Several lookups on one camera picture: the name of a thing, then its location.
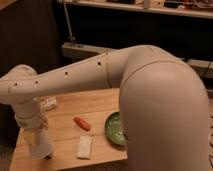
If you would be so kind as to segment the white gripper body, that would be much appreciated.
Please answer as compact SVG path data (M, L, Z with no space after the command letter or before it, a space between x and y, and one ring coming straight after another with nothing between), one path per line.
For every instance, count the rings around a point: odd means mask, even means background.
M15 120L20 128L24 130L48 128L45 110L38 99L31 99L25 103L14 104L12 109L15 112Z

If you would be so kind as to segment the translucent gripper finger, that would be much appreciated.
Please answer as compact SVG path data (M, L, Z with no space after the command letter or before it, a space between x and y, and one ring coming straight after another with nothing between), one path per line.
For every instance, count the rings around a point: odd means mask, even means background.
M37 133L34 131L25 130L23 132L24 140L30 147L36 147L38 145Z

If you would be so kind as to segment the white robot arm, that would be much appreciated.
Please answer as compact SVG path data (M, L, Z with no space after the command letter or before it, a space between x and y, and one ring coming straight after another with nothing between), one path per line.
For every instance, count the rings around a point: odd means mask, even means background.
M29 151L44 158L52 144L41 96L119 88L119 109L133 171L208 171L210 107L198 74L181 59L138 45L43 74L18 65L0 78L0 103L10 105L30 136Z

